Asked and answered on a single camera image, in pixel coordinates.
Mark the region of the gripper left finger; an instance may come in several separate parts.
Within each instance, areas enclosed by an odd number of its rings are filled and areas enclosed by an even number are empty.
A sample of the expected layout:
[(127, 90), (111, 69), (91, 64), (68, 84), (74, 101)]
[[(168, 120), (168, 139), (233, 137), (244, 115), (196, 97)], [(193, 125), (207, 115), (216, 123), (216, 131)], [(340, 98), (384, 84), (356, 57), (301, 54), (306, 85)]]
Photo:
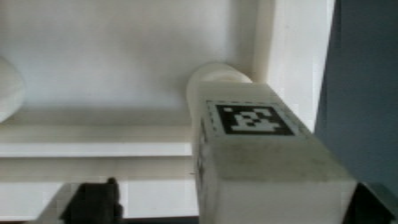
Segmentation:
[(122, 224), (123, 205), (114, 178), (102, 183), (66, 183), (36, 219), (36, 224)]

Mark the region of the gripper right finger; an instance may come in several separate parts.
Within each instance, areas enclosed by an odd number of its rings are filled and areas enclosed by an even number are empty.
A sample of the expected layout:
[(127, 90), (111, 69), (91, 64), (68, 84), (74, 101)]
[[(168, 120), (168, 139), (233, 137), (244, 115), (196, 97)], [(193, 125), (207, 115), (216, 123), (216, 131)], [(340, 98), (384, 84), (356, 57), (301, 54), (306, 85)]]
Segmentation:
[(344, 224), (398, 224), (398, 196), (381, 183), (358, 184)]

